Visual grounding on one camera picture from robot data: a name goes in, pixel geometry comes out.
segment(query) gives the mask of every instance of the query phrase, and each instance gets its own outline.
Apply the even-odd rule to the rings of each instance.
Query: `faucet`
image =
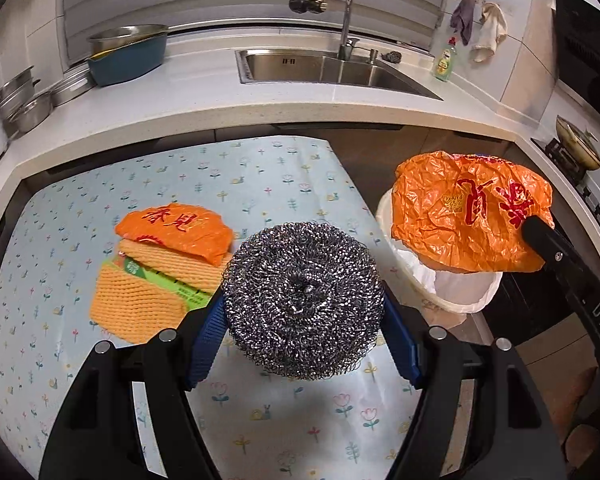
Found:
[[[369,53],[369,59],[367,60],[369,63],[373,64],[376,62],[378,58],[378,51],[374,48],[365,48],[363,46],[358,46],[357,43],[360,40],[358,38],[349,38],[347,40],[347,49],[349,51],[349,58],[354,48],[359,48],[360,50],[366,50]]]
[[[349,41],[349,22],[351,20],[352,5],[353,0],[346,0],[342,32],[340,33],[340,46],[338,47],[338,59],[343,61],[349,60],[355,46],[355,41],[352,43]],[[303,14],[307,11],[314,14],[321,14],[327,10],[327,2],[324,0],[289,0],[289,8],[298,14]]]

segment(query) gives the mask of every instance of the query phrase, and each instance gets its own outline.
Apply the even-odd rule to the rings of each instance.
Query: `red chinese text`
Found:
[[[176,229],[178,231],[182,231],[183,233],[186,233],[187,230],[183,229],[183,227],[185,225],[190,224],[191,222],[193,222],[196,218],[198,218],[198,215],[192,213],[190,215],[185,215],[185,214],[181,214],[180,216],[178,216],[173,222],[170,222],[167,225],[175,225]]]
[[[159,207],[154,211],[149,211],[147,214],[143,215],[143,219],[147,219],[147,221],[155,224],[158,220],[164,224],[164,218],[171,214],[171,209],[168,207]]]
[[[522,221],[529,215],[529,208],[534,201],[526,197],[526,190],[519,182],[509,183],[508,191],[501,187],[496,187],[495,190],[506,200],[500,202],[500,209],[507,212],[509,223],[519,229]]]
[[[488,162],[489,164],[499,164],[499,163],[508,163],[508,161],[506,161],[503,158],[500,158],[499,156],[493,156],[493,155],[464,155],[462,153],[455,153],[453,155],[451,155],[451,158],[453,160],[458,160],[459,162],[476,162],[476,161],[481,161],[481,162]]]
[[[487,217],[487,195],[484,193],[484,188],[490,186],[495,181],[494,178],[487,182],[476,185],[475,180],[470,178],[460,178],[457,182],[458,186],[464,184],[469,185],[469,195],[466,197],[466,207],[464,213],[464,223],[473,225],[478,219],[478,215],[482,218]]]

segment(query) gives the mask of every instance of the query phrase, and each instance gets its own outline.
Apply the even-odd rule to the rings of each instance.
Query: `white trash bin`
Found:
[[[466,314],[482,310],[498,290],[502,273],[458,274],[446,270],[432,270],[424,266],[418,256],[400,240],[391,238],[393,223],[391,195],[392,190],[390,189],[380,199],[376,220],[396,256],[398,272],[411,283],[422,298],[420,306],[424,309],[431,309],[431,312],[423,312],[427,321],[431,324],[440,324],[451,328],[462,323]],[[443,312],[437,312],[434,307],[439,307],[445,312],[456,314],[456,316],[445,316]]]

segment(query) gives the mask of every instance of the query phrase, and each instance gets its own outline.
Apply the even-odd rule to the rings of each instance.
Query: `orange plastic bag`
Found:
[[[234,233],[222,223],[219,214],[178,203],[133,211],[116,226],[116,234],[202,256],[215,266],[222,264],[234,239]]]
[[[551,186],[533,171],[496,156],[434,152],[406,160],[395,176],[392,237],[425,262],[460,272],[544,264],[520,234],[531,215],[554,227]]]

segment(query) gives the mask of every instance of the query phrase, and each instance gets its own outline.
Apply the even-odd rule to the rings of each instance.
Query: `kitchen counter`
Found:
[[[165,63],[137,80],[94,88],[53,111],[17,139],[0,160],[0,217],[20,181],[39,171],[111,148],[165,135],[244,126],[311,121],[412,124],[515,142],[551,181],[583,225],[600,255],[600,227],[573,187],[531,137],[545,130],[497,114],[459,77],[440,82],[431,58],[402,50],[398,69],[443,100],[314,83],[241,84],[235,50],[310,48],[336,50],[336,34],[256,28],[222,30],[170,39]],[[360,41],[381,52],[379,41]]]

